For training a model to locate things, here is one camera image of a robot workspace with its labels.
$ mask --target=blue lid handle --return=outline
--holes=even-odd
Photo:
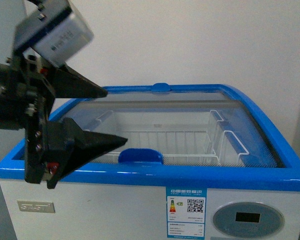
[[[163,163],[160,152],[150,148],[128,148],[123,150],[118,159],[119,163]]]
[[[170,92],[171,87],[165,82],[156,83],[151,87],[151,92]]]

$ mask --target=cable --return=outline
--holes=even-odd
[[[42,4],[44,2],[44,0],[28,0],[28,2],[31,2],[38,6],[39,4]]]

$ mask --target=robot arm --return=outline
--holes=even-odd
[[[93,37],[68,0],[31,0],[38,10],[15,31],[9,65],[0,64],[0,129],[25,128],[28,183],[57,182],[91,159],[124,145],[127,139],[83,131],[73,119],[50,122],[55,98],[103,98],[107,91],[65,64]],[[23,53],[34,49],[33,55]]]

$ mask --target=qr code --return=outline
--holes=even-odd
[[[205,207],[204,199],[188,199],[187,200],[187,209],[188,213],[203,213]]]

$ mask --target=white freezer body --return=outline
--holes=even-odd
[[[59,182],[45,184],[0,179],[18,240],[169,240],[167,196],[163,186]],[[55,213],[20,211],[17,201],[50,202]],[[283,227],[262,240],[297,240],[300,192],[207,189],[205,240],[239,240],[217,230],[213,216],[231,203],[256,202],[274,208]]]

